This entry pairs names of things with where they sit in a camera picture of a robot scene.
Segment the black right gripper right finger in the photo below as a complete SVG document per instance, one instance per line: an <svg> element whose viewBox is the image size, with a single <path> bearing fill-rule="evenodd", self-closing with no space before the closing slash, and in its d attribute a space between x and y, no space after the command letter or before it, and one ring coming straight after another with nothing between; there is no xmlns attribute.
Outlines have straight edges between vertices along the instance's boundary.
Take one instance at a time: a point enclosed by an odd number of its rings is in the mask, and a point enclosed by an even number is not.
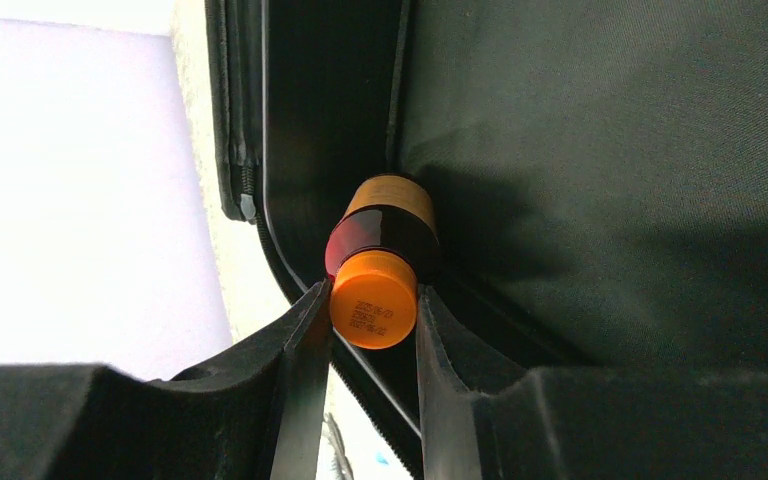
<svg viewBox="0 0 768 480"><path fill-rule="evenodd" d="M768 479L768 373L525 369L427 288L416 328L428 479Z"/></svg>

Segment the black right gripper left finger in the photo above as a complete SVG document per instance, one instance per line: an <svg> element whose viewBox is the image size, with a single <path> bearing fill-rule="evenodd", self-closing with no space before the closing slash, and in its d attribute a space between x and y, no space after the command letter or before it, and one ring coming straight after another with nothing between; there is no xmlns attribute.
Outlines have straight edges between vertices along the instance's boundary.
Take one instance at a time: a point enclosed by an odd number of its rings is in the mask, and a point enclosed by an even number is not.
<svg viewBox="0 0 768 480"><path fill-rule="evenodd" d="M314 478L330 290L168 381L0 365L0 479Z"/></svg>

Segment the brown bottle orange cap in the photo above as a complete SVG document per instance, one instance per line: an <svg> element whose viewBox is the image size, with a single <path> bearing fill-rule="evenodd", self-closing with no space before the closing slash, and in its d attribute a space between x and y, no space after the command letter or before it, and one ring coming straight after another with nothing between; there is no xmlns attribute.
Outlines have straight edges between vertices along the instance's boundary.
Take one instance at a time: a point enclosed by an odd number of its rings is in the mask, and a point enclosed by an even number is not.
<svg viewBox="0 0 768 480"><path fill-rule="evenodd" d="M369 350L402 342L416 324L419 286L434 277L440 259L427 191L397 174L364 181L325 248L337 333Z"/></svg>

